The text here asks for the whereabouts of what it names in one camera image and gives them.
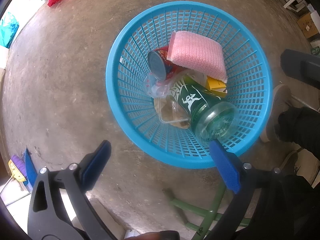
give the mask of blue plastic bag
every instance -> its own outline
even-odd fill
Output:
[[[9,48],[18,28],[19,23],[14,15],[7,12],[0,21],[0,45]]]

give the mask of gray floor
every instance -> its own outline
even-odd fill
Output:
[[[78,162],[108,139],[112,156],[92,194],[129,227],[141,232],[175,229],[189,239],[193,232],[180,223],[162,189],[171,187],[179,198],[208,208],[220,181],[217,170],[175,168],[142,152],[115,121],[105,89],[107,56],[119,31],[138,13],[167,1],[173,0],[63,0],[42,6],[10,48],[2,134],[10,155],[27,146],[36,168],[50,170]],[[318,107],[317,90],[286,77],[280,68],[284,49],[310,51],[295,15],[280,0],[194,1],[239,19],[264,49],[274,86],[288,84],[295,95]],[[292,147],[257,141],[242,159],[270,169]]]

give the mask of yellow box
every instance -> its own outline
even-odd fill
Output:
[[[207,76],[207,80],[205,82],[205,88],[212,91],[218,97],[225,98],[227,96],[226,84],[220,80],[214,79],[212,77]]]

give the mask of green plastic bottle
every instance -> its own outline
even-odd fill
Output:
[[[170,95],[188,114],[191,130],[204,146],[214,139],[228,138],[236,131],[239,122],[237,108],[190,76],[178,78]]]

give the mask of green bottle label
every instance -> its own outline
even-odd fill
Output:
[[[191,129],[201,116],[217,103],[225,101],[218,97],[190,76],[184,75],[170,89],[170,95],[178,102],[190,117]]]

